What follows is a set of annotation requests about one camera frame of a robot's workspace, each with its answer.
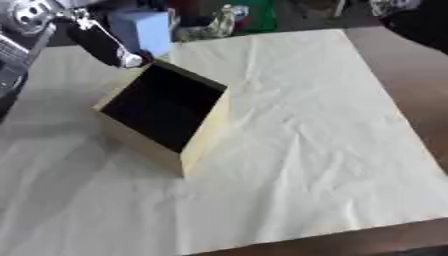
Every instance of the yellow box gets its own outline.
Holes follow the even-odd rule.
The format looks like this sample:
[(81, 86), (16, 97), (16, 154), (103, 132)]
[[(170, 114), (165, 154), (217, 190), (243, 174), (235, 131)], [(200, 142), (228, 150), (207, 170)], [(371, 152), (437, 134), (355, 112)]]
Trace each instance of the yellow box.
[(94, 107), (104, 130), (187, 175), (228, 122), (227, 87), (165, 62), (133, 72)]

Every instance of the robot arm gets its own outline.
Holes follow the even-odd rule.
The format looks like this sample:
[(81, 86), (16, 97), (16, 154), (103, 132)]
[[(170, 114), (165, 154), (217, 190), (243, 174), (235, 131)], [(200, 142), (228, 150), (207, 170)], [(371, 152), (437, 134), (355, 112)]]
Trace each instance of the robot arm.
[(0, 0), (0, 98), (24, 82), (59, 22), (68, 23), (70, 37), (105, 64), (133, 68), (152, 61), (150, 53), (131, 53), (86, 8), (67, 9), (57, 0)]

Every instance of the box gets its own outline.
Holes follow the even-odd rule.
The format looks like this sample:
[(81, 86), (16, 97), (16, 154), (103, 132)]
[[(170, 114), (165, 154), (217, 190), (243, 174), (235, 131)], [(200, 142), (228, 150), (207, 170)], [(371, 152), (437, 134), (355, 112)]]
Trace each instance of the box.
[(112, 33), (131, 51), (160, 57), (171, 49), (168, 12), (124, 9), (109, 14)]
[(228, 122), (227, 87), (164, 62), (132, 77), (95, 106), (105, 131), (188, 174)]

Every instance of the white paper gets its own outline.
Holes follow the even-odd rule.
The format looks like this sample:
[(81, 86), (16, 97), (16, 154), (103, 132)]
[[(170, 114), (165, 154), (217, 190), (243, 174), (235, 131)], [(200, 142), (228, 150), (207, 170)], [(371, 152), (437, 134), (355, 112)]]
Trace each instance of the white paper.
[(177, 255), (448, 216), (445, 175), (342, 31), (177, 45), (231, 122), (182, 180), (102, 135), (126, 72), (47, 49), (0, 127), (0, 255)]

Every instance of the green object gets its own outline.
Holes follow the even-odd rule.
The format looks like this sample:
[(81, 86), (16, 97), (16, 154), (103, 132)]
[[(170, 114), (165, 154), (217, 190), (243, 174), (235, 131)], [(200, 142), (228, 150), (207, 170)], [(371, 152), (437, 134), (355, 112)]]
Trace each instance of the green object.
[(269, 32), (276, 29), (273, 0), (231, 0), (232, 5), (249, 6), (245, 32)]

